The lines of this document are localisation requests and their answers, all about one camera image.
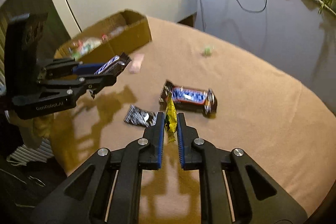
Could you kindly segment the small Snickers bar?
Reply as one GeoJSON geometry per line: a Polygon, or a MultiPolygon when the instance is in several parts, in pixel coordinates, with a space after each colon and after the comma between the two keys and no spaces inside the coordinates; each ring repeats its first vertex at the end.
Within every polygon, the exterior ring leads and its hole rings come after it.
{"type": "Polygon", "coordinates": [[[103,74],[112,74],[114,76],[118,76],[122,73],[128,64],[131,62],[130,56],[126,53],[122,53],[121,55],[116,55],[112,59],[110,59],[107,63],[101,66],[94,74],[95,75],[103,75],[103,74]]]}

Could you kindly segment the pink candy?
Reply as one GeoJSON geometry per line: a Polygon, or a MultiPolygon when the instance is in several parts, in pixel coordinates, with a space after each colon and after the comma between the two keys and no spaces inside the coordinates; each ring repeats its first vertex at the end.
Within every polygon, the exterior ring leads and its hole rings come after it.
{"type": "Polygon", "coordinates": [[[131,65],[129,68],[129,72],[131,74],[139,73],[142,67],[142,62],[144,60],[145,55],[142,53],[138,53],[134,55],[134,58],[131,61],[131,65]]]}

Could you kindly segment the black white patterned packet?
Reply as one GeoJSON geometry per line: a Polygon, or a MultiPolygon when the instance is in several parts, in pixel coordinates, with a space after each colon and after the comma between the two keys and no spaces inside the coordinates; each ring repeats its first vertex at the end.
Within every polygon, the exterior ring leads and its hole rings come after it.
{"type": "Polygon", "coordinates": [[[135,105],[130,105],[124,122],[135,126],[151,127],[156,124],[157,112],[143,110],[135,105]]]}

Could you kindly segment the yellow candy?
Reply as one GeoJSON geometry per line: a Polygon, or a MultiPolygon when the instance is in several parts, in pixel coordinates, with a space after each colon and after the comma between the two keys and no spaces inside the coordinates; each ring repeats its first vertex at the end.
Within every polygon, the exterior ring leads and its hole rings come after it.
{"type": "Polygon", "coordinates": [[[165,111],[165,131],[168,136],[168,143],[175,141],[175,132],[177,130],[177,112],[173,102],[172,92],[168,93],[165,111]]]}

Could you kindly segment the long Snickers bar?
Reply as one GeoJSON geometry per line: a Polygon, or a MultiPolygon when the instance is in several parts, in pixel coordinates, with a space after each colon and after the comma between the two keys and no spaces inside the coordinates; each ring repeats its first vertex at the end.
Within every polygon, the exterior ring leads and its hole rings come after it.
{"type": "Polygon", "coordinates": [[[212,89],[189,88],[166,80],[159,97],[163,108],[167,106],[169,94],[177,110],[202,113],[207,117],[217,113],[218,101],[212,89]]]}

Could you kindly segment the brown cardboard box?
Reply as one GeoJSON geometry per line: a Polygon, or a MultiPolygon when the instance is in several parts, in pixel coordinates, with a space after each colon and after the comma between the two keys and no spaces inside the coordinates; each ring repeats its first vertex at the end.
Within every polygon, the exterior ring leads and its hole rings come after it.
{"type": "Polygon", "coordinates": [[[147,17],[133,10],[123,10],[64,43],[54,58],[69,57],[84,64],[104,63],[123,52],[130,54],[151,41],[147,17]]]}

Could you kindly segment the small green candy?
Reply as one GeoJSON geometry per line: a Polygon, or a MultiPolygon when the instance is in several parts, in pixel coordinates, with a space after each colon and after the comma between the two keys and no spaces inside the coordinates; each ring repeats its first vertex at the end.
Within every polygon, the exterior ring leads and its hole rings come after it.
{"type": "Polygon", "coordinates": [[[205,47],[203,52],[202,52],[202,56],[204,56],[204,57],[212,56],[213,50],[214,50],[214,48],[212,46],[205,47]]]}

